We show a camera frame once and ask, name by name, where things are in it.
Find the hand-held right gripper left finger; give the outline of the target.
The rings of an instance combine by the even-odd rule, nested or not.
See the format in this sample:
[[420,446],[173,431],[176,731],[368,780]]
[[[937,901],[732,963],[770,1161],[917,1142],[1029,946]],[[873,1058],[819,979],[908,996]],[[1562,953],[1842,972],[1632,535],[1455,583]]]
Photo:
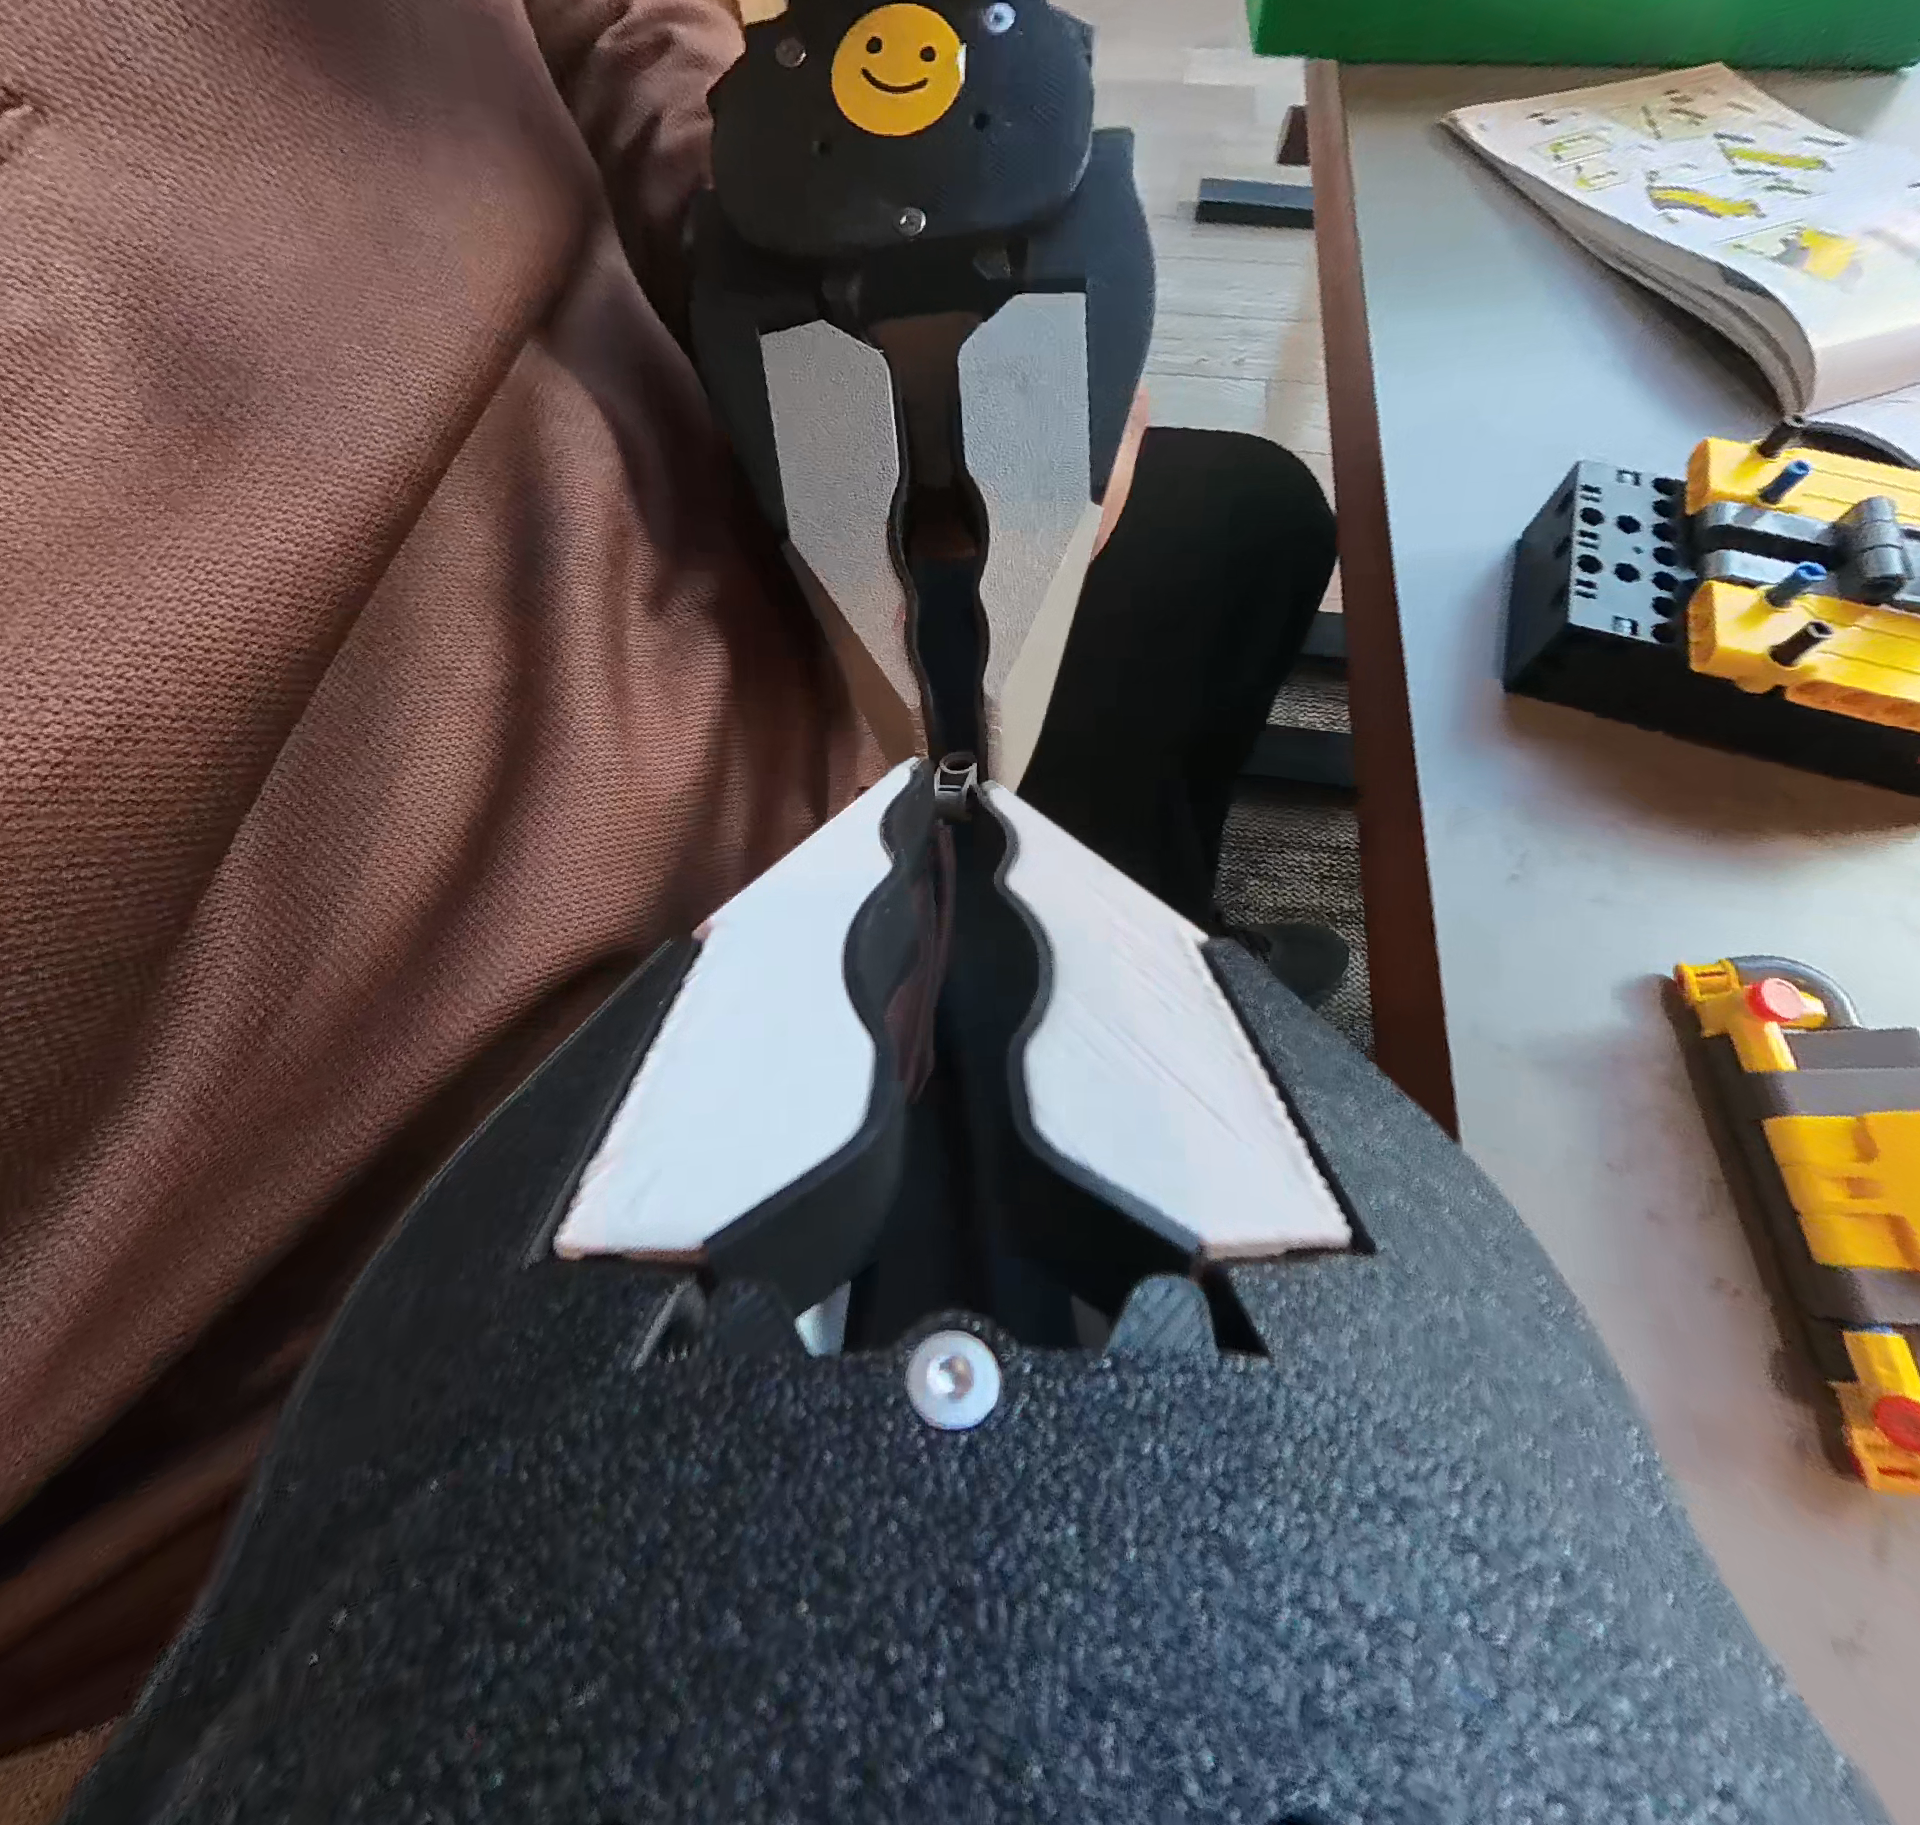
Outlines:
[[694,1261],[860,1129],[875,1043],[847,986],[852,923],[894,865],[883,815],[924,762],[719,904],[554,1234],[564,1261]]

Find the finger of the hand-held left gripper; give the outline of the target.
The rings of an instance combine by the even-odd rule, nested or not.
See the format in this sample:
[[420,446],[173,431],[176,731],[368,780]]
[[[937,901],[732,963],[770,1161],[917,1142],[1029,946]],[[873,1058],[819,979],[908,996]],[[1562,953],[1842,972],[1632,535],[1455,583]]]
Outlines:
[[1043,733],[1092,558],[1083,294],[1004,302],[957,348],[962,460],[986,523],[988,773],[1019,785]]
[[823,318],[763,333],[785,556],[886,761],[927,752],[899,569],[897,395],[873,344]]

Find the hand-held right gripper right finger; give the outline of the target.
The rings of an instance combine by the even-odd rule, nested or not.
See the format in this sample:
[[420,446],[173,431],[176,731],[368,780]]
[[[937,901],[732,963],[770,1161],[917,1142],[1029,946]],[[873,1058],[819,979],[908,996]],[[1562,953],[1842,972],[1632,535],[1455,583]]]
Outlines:
[[1180,1261],[1346,1253],[1353,1225],[1205,959],[1208,935],[1008,788],[995,888],[1039,946],[1016,1106],[1048,1164]]

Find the black yellow toy base assembly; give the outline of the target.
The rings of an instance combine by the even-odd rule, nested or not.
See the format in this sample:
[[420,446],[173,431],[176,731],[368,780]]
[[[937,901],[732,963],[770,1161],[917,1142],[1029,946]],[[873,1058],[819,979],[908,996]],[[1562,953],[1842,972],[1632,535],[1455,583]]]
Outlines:
[[1914,448],[1786,419],[1576,463],[1510,565],[1509,694],[1917,795]]

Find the person's left forearm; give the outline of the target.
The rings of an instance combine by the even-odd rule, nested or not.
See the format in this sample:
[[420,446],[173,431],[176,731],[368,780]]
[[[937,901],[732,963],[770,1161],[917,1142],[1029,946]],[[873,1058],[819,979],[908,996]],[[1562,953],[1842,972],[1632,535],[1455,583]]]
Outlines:
[[522,0],[646,302],[689,347],[691,214],[712,189],[708,94],[744,53],[713,0]]

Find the person's left hand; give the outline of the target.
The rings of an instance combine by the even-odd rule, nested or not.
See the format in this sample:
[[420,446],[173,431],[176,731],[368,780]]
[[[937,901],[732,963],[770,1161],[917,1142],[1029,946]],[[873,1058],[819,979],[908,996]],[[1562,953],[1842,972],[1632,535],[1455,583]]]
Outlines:
[[914,568],[977,551],[957,379],[957,355],[977,325],[972,310],[939,310],[886,316],[871,329],[897,398],[899,546]]

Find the person's brown shirt torso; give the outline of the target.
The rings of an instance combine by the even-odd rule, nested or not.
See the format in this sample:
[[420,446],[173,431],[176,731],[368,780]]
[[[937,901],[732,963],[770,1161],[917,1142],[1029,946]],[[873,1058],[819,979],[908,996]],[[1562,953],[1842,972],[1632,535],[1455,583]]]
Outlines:
[[522,0],[3,0],[3,1805],[408,1202],[875,773]]

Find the yellow grey toy hood assembly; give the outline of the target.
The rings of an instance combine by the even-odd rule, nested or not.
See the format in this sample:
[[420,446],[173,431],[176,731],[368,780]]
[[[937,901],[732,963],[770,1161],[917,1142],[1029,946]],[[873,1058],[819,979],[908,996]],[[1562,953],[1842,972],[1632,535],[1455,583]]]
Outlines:
[[1674,1023],[1820,1442],[1917,1494],[1917,1036],[1784,954],[1678,963]]

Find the open instruction booklet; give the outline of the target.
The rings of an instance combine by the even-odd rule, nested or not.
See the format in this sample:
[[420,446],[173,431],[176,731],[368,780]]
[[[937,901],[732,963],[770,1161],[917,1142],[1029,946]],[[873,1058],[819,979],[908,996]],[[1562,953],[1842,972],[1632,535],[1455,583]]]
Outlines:
[[1917,157],[1704,64],[1453,109],[1572,242],[1715,332],[1777,411],[1914,460]]

